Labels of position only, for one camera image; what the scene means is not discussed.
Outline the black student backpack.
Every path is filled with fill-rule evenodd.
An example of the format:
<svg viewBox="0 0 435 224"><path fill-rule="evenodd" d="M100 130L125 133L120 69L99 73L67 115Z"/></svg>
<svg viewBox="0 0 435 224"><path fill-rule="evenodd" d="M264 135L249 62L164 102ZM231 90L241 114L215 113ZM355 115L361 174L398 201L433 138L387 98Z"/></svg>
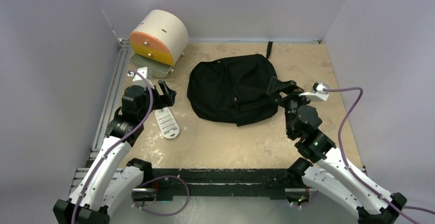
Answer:
<svg viewBox="0 0 435 224"><path fill-rule="evenodd" d="M252 54L198 63L189 75L187 98L201 119L246 126L273 117L277 94L267 95L271 77L276 77L266 55Z"/></svg>

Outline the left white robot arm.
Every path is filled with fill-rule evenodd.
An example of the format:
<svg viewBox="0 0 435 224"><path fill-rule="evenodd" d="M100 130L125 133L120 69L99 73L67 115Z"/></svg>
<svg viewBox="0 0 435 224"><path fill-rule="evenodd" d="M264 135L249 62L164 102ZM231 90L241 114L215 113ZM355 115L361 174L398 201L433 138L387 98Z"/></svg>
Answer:
<svg viewBox="0 0 435 224"><path fill-rule="evenodd" d="M134 146L153 111L172 107L176 91L158 82L162 94L146 80L125 89L121 106L109 122L103 144L88 172L68 199L59 199L53 213L58 223L109 223L122 198L135 186L153 181L151 163L132 159L121 177L113 179L118 165Z"/></svg>

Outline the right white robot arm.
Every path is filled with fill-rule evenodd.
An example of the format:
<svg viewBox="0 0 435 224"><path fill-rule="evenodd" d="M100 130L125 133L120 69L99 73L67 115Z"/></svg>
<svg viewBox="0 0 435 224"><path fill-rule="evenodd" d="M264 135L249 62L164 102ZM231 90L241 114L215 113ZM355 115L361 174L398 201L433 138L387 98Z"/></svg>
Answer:
<svg viewBox="0 0 435 224"><path fill-rule="evenodd" d="M358 223L394 223L407 203L401 193L391 193L371 180L345 156L338 144L320 130L322 120L312 101L326 101L333 92L315 82L306 92L295 81L271 77L267 94L285 109L286 135L301 154L290 167L289 182L305 184L344 207Z"/></svg>

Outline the white oval label card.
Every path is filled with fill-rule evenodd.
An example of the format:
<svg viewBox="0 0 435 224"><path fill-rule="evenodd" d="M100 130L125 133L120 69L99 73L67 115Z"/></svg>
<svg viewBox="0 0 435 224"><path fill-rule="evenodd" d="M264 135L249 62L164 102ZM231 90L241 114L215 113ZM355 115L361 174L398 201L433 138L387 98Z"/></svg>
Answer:
<svg viewBox="0 0 435 224"><path fill-rule="evenodd" d="M154 112L157 125L165 139L175 139L180 133L180 127L172 112L165 107Z"/></svg>

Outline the cream round drawer cabinet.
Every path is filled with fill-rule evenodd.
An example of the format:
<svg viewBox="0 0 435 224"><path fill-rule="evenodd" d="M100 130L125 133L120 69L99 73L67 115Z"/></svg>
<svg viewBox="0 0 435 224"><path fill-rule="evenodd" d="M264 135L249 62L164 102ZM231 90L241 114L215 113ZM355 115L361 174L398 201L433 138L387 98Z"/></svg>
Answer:
<svg viewBox="0 0 435 224"><path fill-rule="evenodd" d="M189 35L178 17L152 10L130 33L129 42L136 65L150 68L156 78L166 78L184 55Z"/></svg>

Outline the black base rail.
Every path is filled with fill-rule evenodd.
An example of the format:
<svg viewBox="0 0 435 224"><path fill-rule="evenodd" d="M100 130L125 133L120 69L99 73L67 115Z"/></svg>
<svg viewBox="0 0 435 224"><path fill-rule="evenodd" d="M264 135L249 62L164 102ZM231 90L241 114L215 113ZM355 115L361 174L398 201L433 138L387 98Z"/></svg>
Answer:
<svg viewBox="0 0 435 224"><path fill-rule="evenodd" d="M266 197L304 205L316 190L287 169L153 169L134 193L153 193L158 201L175 196Z"/></svg>

